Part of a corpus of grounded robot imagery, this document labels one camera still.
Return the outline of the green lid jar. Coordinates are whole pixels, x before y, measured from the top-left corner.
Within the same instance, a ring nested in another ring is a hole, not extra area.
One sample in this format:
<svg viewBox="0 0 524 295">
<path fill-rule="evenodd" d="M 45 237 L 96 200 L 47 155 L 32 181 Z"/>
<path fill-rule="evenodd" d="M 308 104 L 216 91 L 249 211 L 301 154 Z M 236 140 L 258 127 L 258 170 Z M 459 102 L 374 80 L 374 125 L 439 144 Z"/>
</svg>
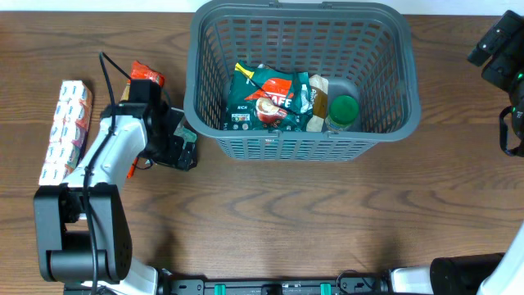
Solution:
<svg viewBox="0 0 524 295">
<path fill-rule="evenodd" d="M 349 96 L 336 97 L 328 108 L 325 124 L 332 132 L 344 132 L 349 130 L 359 115 L 358 101 Z"/>
</svg>

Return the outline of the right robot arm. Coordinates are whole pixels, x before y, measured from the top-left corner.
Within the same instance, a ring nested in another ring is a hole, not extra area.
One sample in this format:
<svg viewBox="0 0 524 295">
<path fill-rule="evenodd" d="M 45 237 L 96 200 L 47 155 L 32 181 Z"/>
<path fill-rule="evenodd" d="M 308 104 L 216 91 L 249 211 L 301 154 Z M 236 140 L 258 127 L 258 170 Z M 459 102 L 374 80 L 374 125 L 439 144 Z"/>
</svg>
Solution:
<svg viewBox="0 0 524 295">
<path fill-rule="evenodd" d="M 506 11 L 475 45 L 468 62 L 508 97 L 498 116 L 499 148 L 523 163 L 523 16 Z M 474 256 L 445 256 L 428 266 L 387 272 L 387 294 L 522 294 L 523 228 L 508 250 Z"/>
</svg>

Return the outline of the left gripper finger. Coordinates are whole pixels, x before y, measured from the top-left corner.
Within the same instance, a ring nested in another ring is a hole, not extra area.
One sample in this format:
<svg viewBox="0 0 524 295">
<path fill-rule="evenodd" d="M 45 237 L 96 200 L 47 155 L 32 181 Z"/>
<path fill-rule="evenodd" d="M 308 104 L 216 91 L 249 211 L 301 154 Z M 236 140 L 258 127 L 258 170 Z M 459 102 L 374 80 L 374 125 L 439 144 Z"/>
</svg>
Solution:
<svg viewBox="0 0 524 295">
<path fill-rule="evenodd" d="M 157 163 L 180 169 L 179 158 L 183 153 L 183 139 L 180 137 L 169 137 L 166 148 L 157 157 Z"/>
<path fill-rule="evenodd" d="M 187 143 L 179 157 L 179 169 L 189 171 L 197 166 L 197 152 L 195 143 Z"/>
</svg>

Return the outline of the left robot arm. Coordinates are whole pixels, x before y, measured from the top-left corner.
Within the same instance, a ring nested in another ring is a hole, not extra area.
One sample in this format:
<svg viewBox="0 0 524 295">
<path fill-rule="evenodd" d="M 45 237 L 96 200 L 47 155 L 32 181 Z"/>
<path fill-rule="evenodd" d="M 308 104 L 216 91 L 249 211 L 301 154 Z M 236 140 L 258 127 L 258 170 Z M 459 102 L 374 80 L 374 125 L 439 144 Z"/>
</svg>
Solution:
<svg viewBox="0 0 524 295">
<path fill-rule="evenodd" d="M 183 111 L 163 101 L 162 87 L 133 79 L 129 96 L 101 114 L 100 130 L 77 168 L 34 195 L 38 263 L 44 280 L 71 292 L 163 294 L 159 271 L 133 257 L 120 193 L 134 161 L 177 170 L 196 166 L 195 143 L 175 133 Z"/>
</svg>

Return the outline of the mint green wipes packet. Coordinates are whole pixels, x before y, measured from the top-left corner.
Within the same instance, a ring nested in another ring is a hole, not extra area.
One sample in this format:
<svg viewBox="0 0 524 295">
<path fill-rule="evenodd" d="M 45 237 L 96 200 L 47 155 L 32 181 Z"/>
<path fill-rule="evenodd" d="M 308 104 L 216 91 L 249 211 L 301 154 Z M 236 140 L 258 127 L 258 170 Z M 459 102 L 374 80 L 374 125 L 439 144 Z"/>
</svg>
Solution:
<svg viewBox="0 0 524 295">
<path fill-rule="evenodd" d="M 174 135 L 182 138 L 185 143 L 195 143 L 197 141 L 197 135 L 183 125 L 174 131 Z"/>
</svg>

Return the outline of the dried mushroom bag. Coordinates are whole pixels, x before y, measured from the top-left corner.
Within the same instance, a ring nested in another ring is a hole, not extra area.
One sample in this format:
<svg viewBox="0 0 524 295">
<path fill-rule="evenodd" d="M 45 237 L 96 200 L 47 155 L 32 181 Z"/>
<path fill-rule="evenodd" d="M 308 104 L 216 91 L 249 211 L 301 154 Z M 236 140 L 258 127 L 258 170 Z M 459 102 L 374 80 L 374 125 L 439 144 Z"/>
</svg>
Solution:
<svg viewBox="0 0 524 295">
<path fill-rule="evenodd" d="M 306 126 L 306 131 L 321 132 L 328 108 L 328 80 L 320 75 L 312 75 L 309 78 L 309 85 L 313 115 Z"/>
</svg>

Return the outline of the green coffee bag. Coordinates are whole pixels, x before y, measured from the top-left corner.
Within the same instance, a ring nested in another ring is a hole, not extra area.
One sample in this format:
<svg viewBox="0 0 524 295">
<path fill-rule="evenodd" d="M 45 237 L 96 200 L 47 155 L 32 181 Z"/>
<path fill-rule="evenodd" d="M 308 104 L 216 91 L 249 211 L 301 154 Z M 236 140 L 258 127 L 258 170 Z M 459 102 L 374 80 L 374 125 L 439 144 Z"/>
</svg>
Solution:
<svg viewBox="0 0 524 295">
<path fill-rule="evenodd" d="M 228 92 L 224 129 L 304 132 L 313 106 L 308 73 L 284 73 L 239 61 Z"/>
</svg>

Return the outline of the orange pasta package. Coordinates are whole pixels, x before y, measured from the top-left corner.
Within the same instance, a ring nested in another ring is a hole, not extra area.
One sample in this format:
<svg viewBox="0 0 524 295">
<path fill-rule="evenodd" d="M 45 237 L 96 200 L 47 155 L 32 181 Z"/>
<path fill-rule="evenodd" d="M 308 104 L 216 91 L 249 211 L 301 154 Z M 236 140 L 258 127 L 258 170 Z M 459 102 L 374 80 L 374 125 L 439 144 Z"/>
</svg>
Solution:
<svg viewBox="0 0 524 295">
<path fill-rule="evenodd" d="M 149 79 L 158 84 L 161 89 L 165 84 L 165 77 L 160 72 L 151 69 L 149 66 L 146 66 L 139 61 L 133 62 L 130 77 L 132 79 Z M 120 99 L 121 102 L 127 101 L 129 99 L 130 83 L 131 80 L 129 79 L 124 87 L 124 91 Z"/>
</svg>

